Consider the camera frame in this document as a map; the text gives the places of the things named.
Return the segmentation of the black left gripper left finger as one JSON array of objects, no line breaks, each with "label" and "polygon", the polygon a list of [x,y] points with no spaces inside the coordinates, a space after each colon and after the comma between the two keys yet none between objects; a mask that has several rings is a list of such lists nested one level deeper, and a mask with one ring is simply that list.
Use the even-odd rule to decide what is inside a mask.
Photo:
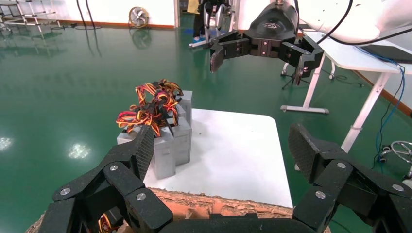
[{"label": "black left gripper left finger", "polygon": [[134,232],[160,232],[173,214],[143,182],[153,155],[149,126],[132,141],[113,146],[97,167],[55,191],[52,232],[88,233],[114,207]]}]

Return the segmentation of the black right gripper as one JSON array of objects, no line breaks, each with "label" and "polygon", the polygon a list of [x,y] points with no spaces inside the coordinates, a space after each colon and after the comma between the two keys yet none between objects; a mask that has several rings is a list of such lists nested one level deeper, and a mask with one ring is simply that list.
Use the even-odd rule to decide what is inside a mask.
[{"label": "black right gripper", "polygon": [[225,59],[252,55],[279,58],[295,68],[295,85],[319,68],[324,50],[310,37],[297,40],[298,12],[287,2],[275,1],[263,9],[246,31],[231,31],[210,42],[210,71],[216,73]]}]

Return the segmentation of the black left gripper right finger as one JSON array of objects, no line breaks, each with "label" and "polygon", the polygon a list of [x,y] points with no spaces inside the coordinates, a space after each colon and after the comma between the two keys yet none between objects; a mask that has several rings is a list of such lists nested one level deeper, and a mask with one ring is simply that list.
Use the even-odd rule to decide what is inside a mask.
[{"label": "black left gripper right finger", "polygon": [[412,190],[402,182],[357,163],[338,144],[313,137],[301,124],[291,125],[288,146],[312,185],[294,208],[294,220],[324,230],[342,205],[374,230],[412,228]]}]

